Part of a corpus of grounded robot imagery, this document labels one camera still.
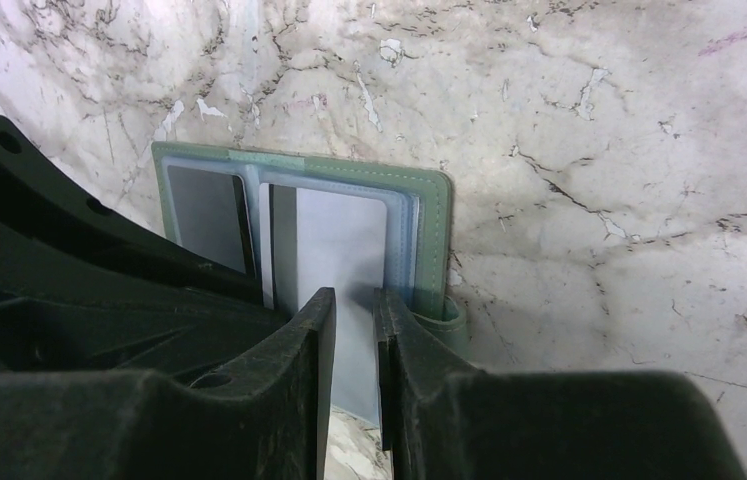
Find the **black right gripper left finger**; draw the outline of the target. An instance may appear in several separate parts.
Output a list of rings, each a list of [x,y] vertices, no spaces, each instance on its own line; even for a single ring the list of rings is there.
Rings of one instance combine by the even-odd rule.
[[[0,373],[0,479],[320,479],[335,292],[190,386],[151,370]]]

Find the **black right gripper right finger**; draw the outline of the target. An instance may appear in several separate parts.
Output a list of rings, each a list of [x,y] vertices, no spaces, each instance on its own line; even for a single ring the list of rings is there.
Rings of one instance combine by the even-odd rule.
[[[490,373],[376,294],[382,446],[397,479],[743,479],[712,405],[665,371]]]

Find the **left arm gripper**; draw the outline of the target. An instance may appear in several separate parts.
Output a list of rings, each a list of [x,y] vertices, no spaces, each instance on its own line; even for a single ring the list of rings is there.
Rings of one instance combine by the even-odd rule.
[[[103,205],[0,115],[0,371],[189,384],[286,324],[261,302],[253,277]]]

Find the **silver white credit card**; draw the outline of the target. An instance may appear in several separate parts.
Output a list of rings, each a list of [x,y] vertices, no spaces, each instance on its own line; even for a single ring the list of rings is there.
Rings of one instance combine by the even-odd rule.
[[[322,287],[335,293],[332,403],[379,424],[372,308],[385,270],[380,200],[302,187],[259,187],[266,306],[298,312]]]

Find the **green card holder wallet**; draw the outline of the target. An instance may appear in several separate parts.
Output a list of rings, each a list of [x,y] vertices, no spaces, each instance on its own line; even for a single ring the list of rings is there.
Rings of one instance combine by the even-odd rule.
[[[155,141],[151,154],[162,194],[168,239],[186,243],[183,214],[176,210],[175,167],[230,175],[238,183],[243,225],[260,277],[268,262],[267,216],[259,195],[264,184],[319,190],[382,201],[387,208],[384,284],[400,293],[418,322],[459,355],[468,350],[464,308],[447,294],[453,184],[437,170],[338,158],[239,150]]]

